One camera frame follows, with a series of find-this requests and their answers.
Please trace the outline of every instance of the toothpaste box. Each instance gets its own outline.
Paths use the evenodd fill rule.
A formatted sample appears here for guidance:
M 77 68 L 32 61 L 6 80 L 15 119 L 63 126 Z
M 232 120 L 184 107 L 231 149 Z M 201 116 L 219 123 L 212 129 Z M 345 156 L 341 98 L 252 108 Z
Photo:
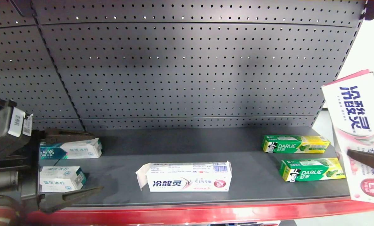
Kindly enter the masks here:
M 79 166 L 44 166 L 39 171 L 39 191 L 68 192 L 82 188 L 86 177 Z
M 265 153 L 324 153 L 330 142 L 322 136 L 264 136 Z
M 102 154 L 99 138 L 68 143 L 40 143 L 41 159 L 96 159 Z
M 148 163 L 137 172 L 140 189 L 151 192 L 229 191 L 232 166 L 223 163 Z
M 289 182 L 345 178 L 337 158 L 282 160 L 279 173 Z
M 374 73 L 362 70 L 322 86 L 322 92 L 351 199 L 374 203 L 374 167 L 347 154 L 348 149 L 374 154 Z

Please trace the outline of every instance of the barcode label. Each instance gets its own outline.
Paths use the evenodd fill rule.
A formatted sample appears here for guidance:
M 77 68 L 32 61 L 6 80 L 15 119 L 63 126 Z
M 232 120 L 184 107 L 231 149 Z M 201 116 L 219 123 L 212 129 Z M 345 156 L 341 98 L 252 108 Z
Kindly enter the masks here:
M 77 186 L 82 182 L 83 178 L 81 174 L 78 174 L 77 179 L 75 179 L 75 183 Z
M 309 149 L 326 149 L 327 145 L 310 145 Z
M 300 161 L 302 166 L 322 166 L 322 163 L 316 161 Z
M 24 135 L 30 136 L 32 134 L 32 117 L 33 115 L 30 115 L 28 119 L 24 120 L 24 126 L 22 128 L 22 133 Z
M 228 167 L 227 166 L 213 166 L 214 172 L 227 172 Z
M 24 122 L 25 112 L 16 107 L 12 108 L 12 117 L 10 122 L 10 129 L 8 134 L 20 137 L 22 132 L 22 125 Z

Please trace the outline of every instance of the open toothpaste box flap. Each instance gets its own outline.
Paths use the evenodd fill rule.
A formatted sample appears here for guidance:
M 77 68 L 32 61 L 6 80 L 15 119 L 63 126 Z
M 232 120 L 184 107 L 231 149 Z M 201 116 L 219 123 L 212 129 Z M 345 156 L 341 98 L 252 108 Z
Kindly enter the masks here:
M 151 192 L 229 191 L 232 166 L 222 163 L 147 163 L 135 172 Z

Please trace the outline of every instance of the gray shelf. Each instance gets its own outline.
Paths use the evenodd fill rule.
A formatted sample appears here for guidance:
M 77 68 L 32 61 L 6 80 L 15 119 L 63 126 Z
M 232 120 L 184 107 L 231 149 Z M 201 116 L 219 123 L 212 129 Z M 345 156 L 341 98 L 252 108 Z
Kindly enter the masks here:
M 349 196 L 345 179 L 288 183 L 278 173 L 283 159 L 335 157 L 324 154 L 267 154 L 266 134 L 317 135 L 309 127 L 210 128 L 174 130 L 99 130 L 99 159 L 60 160 L 56 166 L 81 166 L 84 188 L 104 190 L 74 207 L 156 206 L 173 204 L 286 201 Z M 151 193 L 138 187 L 135 171 L 145 163 L 229 160 L 233 177 L 227 193 Z

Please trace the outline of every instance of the white wall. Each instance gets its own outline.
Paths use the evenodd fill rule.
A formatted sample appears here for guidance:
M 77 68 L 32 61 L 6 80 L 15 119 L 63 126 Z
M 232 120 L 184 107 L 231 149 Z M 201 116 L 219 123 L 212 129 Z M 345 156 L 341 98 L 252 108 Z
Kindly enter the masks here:
M 364 69 L 374 72 L 374 20 L 363 22 L 338 78 Z

